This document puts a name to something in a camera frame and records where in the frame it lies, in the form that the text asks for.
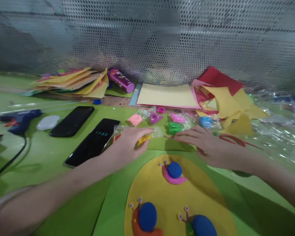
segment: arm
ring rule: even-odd
[[[268,157],[221,140],[200,126],[177,133],[174,139],[195,145],[198,156],[212,167],[240,170],[261,178],[295,207],[295,175],[269,162]]]
[[[151,128],[129,129],[100,156],[0,205],[0,235],[13,235],[39,225],[68,199],[125,167],[146,151],[148,141],[138,149],[134,147],[139,138],[151,132]]]

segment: black smartphone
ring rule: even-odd
[[[50,131],[49,135],[53,137],[74,136],[93,111],[94,107],[76,107]]]
[[[120,121],[102,119],[91,133],[80,143],[73,153],[65,160],[65,165],[77,167],[92,157],[99,156],[114,133],[114,126]]]

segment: red scissors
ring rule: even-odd
[[[259,148],[259,149],[263,150],[262,148],[254,145],[254,144],[243,141],[243,140],[241,140],[241,139],[239,139],[239,138],[237,138],[237,137],[235,137],[233,135],[230,135],[230,134],[218,135],[217,132],[214,132],[213,135],[218,136],[220,139],[225,140],[227,142],[230,142],[230,143],[233,143],[233,144],[238,144],[238,145],[240,145],[242,147],[246,147],[246,144],[248,144],[250,146],[253,146],[253,147],[256,147],[256,148]]]

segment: perforated metal wall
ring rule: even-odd
[[[295,0],[0,0],[0,70],[90,64],[169,86],[215,66],[295,95]]]

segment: pink spray can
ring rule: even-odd
[[[134,84],[128,80],[117,68],[109,69],[108,78],[127,93],[130,93],[134,90]]]

